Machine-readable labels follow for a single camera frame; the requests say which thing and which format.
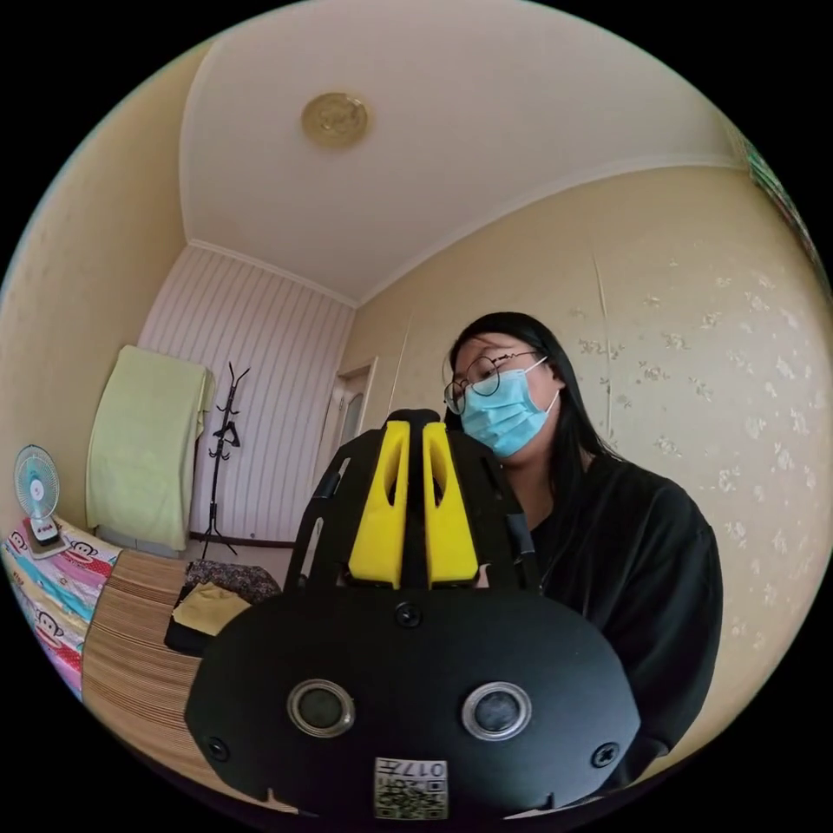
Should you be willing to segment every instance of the screw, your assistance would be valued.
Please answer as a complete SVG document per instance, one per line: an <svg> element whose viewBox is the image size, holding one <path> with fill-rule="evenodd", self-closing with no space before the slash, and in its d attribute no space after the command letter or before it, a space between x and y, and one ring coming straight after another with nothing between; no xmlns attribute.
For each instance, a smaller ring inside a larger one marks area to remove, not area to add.
<svg viewBox="0 0 833 833"><path fill-rule="evenodd" d="M416 605L404 601L396 610L397 624L401 627L418 627L423 620L423 615Z"/></svg>
<svg viewBox="0 0 833 833"><path fill-rule="evenodd" d="M610 766L619 757L619 744L602 744L590 758L590 763L597 769L602 770Z"/></svg>
<svg viewBox="0 0 833 833"><path fill-rule="evenodd" d="M208 754L221 764L228 760L228 747L219 738L209 738L206 747Z"/></svg>

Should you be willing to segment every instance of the black shirt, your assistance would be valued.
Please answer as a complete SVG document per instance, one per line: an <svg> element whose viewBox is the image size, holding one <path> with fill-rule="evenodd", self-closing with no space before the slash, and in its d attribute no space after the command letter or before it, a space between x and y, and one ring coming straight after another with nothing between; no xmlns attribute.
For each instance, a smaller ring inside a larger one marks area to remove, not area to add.
<svg viewBox="0 0 833 833"><path fill-rule="evenodd" d="M546 595L582 613L625 668L641 728L602 793L682 739L712 682L723 582L712 528L676 483L598 456L571 520L532 531Z"/></svg>

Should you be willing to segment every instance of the black coat rack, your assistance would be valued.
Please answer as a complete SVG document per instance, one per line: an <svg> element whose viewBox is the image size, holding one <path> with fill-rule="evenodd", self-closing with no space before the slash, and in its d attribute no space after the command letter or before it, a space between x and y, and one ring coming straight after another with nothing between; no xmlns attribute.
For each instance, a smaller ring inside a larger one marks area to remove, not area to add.
<svg viewBox="0 0 833 833"><path fill-rule="evenodd" d="M217 543L225 544L234 554L237 555L237 550L226 540L223 539L222 534L217 529L217 479L220 476L220 463L223 460L227 460L229 457L229 453L223 453L223 449L228 444L233 449L238 449L240 447L240 438L237 433L237 428L234 425L234 420L230 420L229 417L236 417L239 414L238 410L233 410L232 406L234 404L234 395L237 393L237 386L240 384L240 380L246 373L249 372L252 368L247 367L239 377L234 376L234 368L232 367L232 363L228 363L228 370L232 374L232 386L228 389L228 397L226 398L226 407L221 408L219 405L217 406L217 410L222 411L223 414L223 424L220 426L219 431L214 431L212 436L216 436L217 439L217 448L214 451L209 449L208 456L214 460L214 476L211 481L211 505L208 508L208 529L206 529L206 539L205 544L202 548L202 558L206 557L206 552L208 551L208 544L211 541L216 541Z"/></svg>

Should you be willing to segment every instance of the woman's hair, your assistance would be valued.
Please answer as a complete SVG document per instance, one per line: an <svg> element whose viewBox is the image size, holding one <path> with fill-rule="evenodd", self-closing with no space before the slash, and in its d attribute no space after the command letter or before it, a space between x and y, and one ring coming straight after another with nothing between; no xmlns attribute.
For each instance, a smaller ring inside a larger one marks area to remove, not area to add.
<svg viewBox="0 0 833 833"><path fill-rule="evenodd" d="M584 401L581 399L575 371L567 353L555 335L540 321L522 312L491 312L469 324L457 337L449 352L452 372L462 346L471 338L489 332L518 338L526 342L538 354L547 359L550 367L564 383L560 394L561 409L553 443L549 450L549 481L558 506L558 515L569 510L571 498L578 492L584 473L582 450L594 456L618 459L618 455L596 433ZM462 421L450 410L445 412L445 423L453 430L462 428Z"/></svg>

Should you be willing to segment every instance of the black device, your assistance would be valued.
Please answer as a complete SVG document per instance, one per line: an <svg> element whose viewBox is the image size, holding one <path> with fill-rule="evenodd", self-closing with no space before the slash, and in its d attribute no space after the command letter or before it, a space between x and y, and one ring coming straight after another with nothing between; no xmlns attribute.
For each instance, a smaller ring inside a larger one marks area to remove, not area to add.
<svg viewBox="0 0 833 833"><path fill-rule="evenodd" d="M500 463L431 411L338 451L283 594L211 641L185 720L226 784L334 823L563 806L640 725L607 640L541 594Z"/></svg>

